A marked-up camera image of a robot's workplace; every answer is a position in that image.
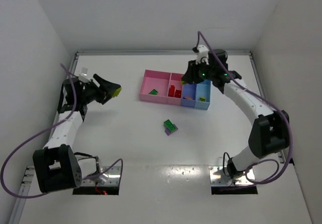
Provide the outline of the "yellow-green lego plate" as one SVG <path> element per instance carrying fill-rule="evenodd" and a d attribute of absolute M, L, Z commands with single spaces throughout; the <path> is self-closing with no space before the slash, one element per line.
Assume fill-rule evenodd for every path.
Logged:
<path fill-rule="evenodd" d="M 121 87 L 117 88 L 117 89 L 116 89 L 116 90 L 111 94 L 111 97 L 112 97 L 112 98 L 117 97 L 117 96 L 120 94 L 121 90 L 122 90 L 122 88 L 121 88 Z"/>

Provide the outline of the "red lego brick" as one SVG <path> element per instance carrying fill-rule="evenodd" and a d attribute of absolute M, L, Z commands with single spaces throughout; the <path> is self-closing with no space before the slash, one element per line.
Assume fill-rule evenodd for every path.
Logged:
<path fill-rule="evenodd" d="M 175 98 L 181 98 L 182 97 L 182 91 L 181 90 L 176 90 L 174 97 Z"/>
<path fill-rule="evenodd" d="M 175 91 L 176 91 L 176 88 L 174 85 L 171 85 L 170 88 L 169 88 L 169 94 L 168 96 L 169 97 L 174 97 L 175 96 Z"/>

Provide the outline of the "green lego brick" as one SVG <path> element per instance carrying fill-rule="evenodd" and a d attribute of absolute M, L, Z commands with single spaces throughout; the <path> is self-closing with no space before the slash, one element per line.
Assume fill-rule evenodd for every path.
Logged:
<path fill-rule="evenodd" d="M 156 90 L 156 89 L 153 89 L 152 91 L 150 91 L 149 93 L 148 93 L 149 95 L 158 95 L 158 91 Z"/>
<path fill-rule="evenodd" d="M 168 119 L 164 122 L 164 127 L 169 130 L 170 132 L 174 131 L 176 129 L 176 127 L 174 126 L 174 124 Z"/>

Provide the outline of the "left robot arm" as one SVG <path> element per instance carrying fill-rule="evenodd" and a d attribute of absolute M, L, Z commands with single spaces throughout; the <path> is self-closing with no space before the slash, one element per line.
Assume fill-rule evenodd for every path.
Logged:
<path fill-rule="evenodd" d="M 88 104 L 95 101 L 104 105 L 117 97 L 121 86 L 97 74 L 92 79 L 79 74 L 62 83 L 57 107 L 58 122 L 48 143 L 33 153 L 33 163 L 42 193 L 74 189 L 85 179 L 99 180 L 103 174 L 99 157 L 85 155 L 78 159 L 73 152 L 77 131 L 85 120 Z"/>

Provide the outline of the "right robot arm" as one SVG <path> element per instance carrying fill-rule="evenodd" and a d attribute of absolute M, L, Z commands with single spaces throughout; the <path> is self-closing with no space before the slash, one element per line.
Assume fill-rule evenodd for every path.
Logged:
<path fill-rule="evenodd" d="M 247 89 L 241 75 L 228 69 L 226 51 L 211 51 L 205 45 L 196 46 L 193 51 L 196 59 L 188 62 L 187 71 L 181 78 L 182 83 L 191 85 L 211 81 L 242 110 L 252 125 L 248 146 L 229 158 L 224 173 L 230 178 L 239 177 L 266 156 L 288 148 L 288 114 L 285 111 L 278 113 Z"/>

